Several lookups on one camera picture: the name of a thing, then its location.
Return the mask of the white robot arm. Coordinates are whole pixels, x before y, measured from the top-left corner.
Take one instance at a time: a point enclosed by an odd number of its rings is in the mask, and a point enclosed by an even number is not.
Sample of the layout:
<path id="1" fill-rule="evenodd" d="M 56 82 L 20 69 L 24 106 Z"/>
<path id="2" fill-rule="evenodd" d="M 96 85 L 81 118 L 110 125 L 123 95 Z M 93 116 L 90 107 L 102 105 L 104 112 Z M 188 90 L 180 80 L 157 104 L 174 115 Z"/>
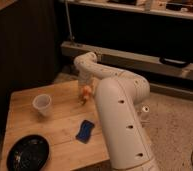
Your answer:
<path id="1" fill-rule="evenodd" d="M 160 171 L 135 105 L 150 93 L 148 81 L 136 73 L 97 63 L 97 55 L 88 52 L 77 56 L 79 95 L 84 98 L 92 78 L 95 105 L 113 171 Z"/>

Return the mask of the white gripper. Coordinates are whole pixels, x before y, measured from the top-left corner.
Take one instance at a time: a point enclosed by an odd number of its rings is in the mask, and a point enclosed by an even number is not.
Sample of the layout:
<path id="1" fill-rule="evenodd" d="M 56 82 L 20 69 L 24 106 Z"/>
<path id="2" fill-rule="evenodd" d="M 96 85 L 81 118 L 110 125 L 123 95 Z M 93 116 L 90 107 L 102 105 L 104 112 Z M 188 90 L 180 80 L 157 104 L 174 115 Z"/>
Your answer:
<path id="1" fill-rule="evenodd" d="M 94 88 L 91 86 L 93 84 L 93 76 L 86 71 L 80 70 L 79 71 L 79 76 L 78 76 L 78 96 L 82 97 L 83 96 L 83 88 L 85 85 L 89 85 L 89 96 L 93 97 L 94 96 Z"/>

